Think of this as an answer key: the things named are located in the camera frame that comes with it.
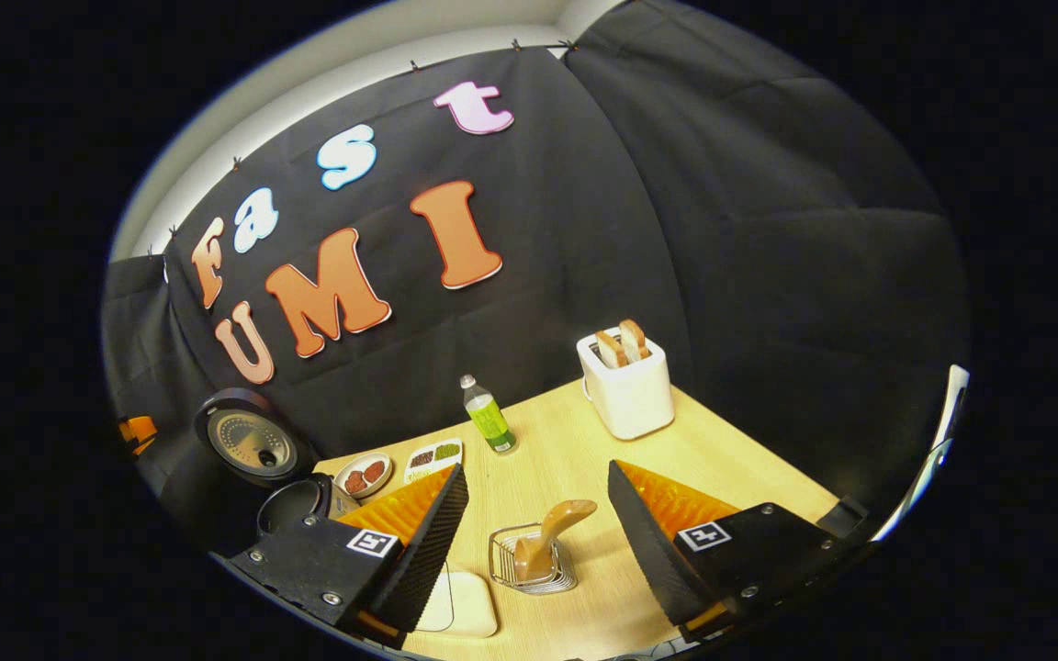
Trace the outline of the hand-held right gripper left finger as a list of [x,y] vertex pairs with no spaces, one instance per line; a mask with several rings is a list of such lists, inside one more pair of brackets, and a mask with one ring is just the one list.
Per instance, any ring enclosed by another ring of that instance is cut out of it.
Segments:
[[466,514],[452,464],[331,519],[309,515],[227,562],[264,596],[342,637],[400,648],[414,631]]

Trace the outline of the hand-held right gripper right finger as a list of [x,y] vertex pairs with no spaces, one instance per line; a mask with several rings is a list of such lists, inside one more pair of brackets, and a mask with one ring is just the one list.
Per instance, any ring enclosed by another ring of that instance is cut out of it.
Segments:
[[612,460],[608,495],[647,585],[688,643],[756,621],[834,574],[855,544],[781,504],[727,504]]

